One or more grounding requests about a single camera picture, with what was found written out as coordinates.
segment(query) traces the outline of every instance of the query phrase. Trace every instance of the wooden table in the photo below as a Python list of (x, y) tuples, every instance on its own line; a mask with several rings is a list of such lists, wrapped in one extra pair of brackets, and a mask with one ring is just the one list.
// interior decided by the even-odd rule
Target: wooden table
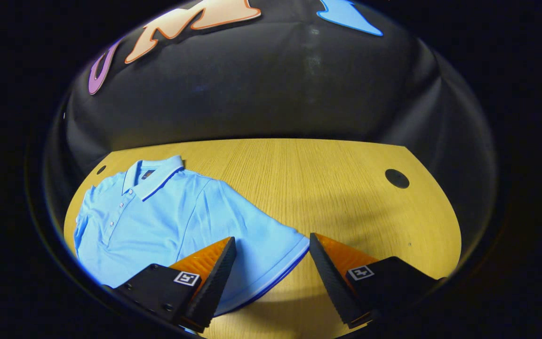
[[(461, 235), (454, 211), (406, 148), (318, 139), (183, 142), (112, 152), (84, 180), (68, 208), (64, 238), (69, 248), (74, 249), (74, 219), (89, 187), (135, 161), (177, 154), (187, 169), (227, 182), (306, 236), (317, 232), (378, 259), (396, 255), (435, 279), (449, 275), (459, 260)], [(405, 174), (409, 187), (392, 185), (385, 176), (389, 168)], [(213, 318), (204, 336), (322, 339), (348, 332), (307, 255), (265, 296)]]

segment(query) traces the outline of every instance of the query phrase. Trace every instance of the black fabric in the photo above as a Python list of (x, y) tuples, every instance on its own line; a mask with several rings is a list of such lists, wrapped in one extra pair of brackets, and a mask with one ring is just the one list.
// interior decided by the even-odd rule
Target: black fabric
[[(157, 46), (127, 65), (138, 26), (121, 40), (91, 95), (94, 56), (57, 122), (72, 155), (67, 160), (80, 173), (64, 178), (58, 170), (52, 182), (78, 187), (109, 152), (171, 142), (312, 137), (402, 145), (447, 194), (467, 255), (488, 221), (497, 167), (482, 109), (461, 76), (368, 7), (355, 4), (382, 37), (324, 21), (316, 14), (324, 9), (319, 0), (250, 5), (262, 17), (207, 30), (187, 26), (171, 40), (157, 32)], [(63, 219), (71, 191), (52, 188), (55, 218)]]

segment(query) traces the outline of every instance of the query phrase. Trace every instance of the blue letter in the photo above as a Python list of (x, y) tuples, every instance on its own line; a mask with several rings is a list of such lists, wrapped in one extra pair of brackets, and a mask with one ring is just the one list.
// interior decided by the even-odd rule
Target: blue letter
[(333, 22), (340, 26), (346, 26), (358, 31), (383, 36), (378, 28), (371, 26), (366, 19), (355, 9), (348, 0), (320, 0), (325, 6), (325, 11), (318, 11), (317, 15), (323, 20)]

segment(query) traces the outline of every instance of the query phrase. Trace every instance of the light blue polo shirt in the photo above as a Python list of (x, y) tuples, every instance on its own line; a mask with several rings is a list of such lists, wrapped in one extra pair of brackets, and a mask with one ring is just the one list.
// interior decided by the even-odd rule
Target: light blue polo shirt
[(237, 257), (215, 316), (260, 298), (307, 253), (309, 240), (180, 156), (137, 161), (86, 193), (74, 233), (79, 262), (116, 288), (149, 264), (170, 266), (228, 236)]

